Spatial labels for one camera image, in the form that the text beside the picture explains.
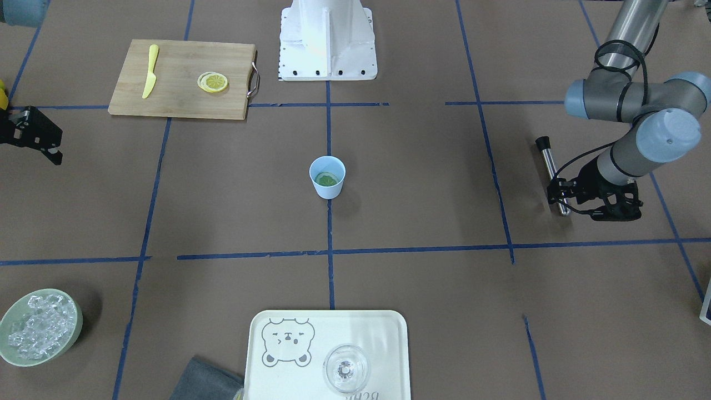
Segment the bowl of ice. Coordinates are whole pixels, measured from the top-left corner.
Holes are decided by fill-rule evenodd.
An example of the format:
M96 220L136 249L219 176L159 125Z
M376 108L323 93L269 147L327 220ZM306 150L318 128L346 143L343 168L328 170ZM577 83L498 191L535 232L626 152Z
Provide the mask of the bowl of ice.
M82 312L61 290L41 289L17 300L0 320L0 356L33 367L69 350L82 330Z

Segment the green liquid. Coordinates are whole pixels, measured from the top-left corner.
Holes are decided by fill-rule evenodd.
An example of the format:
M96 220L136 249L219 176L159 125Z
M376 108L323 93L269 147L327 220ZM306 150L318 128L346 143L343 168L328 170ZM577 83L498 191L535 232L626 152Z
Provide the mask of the green liquid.
M330 172L322 172L316 175L316 183L321 186L333 186L338 183L338 178Z

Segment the knife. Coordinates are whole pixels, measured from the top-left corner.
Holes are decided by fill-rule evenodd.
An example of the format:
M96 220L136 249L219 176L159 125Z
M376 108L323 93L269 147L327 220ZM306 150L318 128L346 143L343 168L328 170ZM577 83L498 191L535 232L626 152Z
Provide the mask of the knife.
M157 58L158 45L151 44L151 47L148 49L148 75L146 76L146 86L143 89L143 98L147 98L156 85L156 74L153 73L153 70L156 68Z

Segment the ice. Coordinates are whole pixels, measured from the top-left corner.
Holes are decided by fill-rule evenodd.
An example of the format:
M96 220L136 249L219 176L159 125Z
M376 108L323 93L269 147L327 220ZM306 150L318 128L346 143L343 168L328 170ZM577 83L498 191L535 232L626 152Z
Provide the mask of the ice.
M32 313L12 324L7 343L21 359L44 359L64 346L76 323L76 305L63 295L30 296Z

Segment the bowl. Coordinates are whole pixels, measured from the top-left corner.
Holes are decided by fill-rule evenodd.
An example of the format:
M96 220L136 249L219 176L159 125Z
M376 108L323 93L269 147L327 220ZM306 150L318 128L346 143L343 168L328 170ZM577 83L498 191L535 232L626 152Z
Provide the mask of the bowl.
M70 318L73 316L73 320L68 320L68 331L59 338L59 345L57 347L47 351L47 354L43 355L40 359L25 359L21 357L18 351L20 347L11 346L8 343L9 336L13 331L14 324L22 322L22 325L25 325L28 315L38 313L36 309L27 304L28 300L30 300L32 296L45 297L47 295L61 295L70 302L73 302L75 307L73 309L70 308L69 310L69 316ZM41 320L41 315L37 315L33 322L37 322L39 320ZM57 289L36 290L22 297L20 300L17 300L15 304L7 310L5 315L2 317L2 320L0 320L0 356L2 356L5 361L12 365L16 365L17 367L34 367L35 365L45 363L64 354L77 340L81 330L82 312L79 305L74 301L74 299L71 298L71 296Z

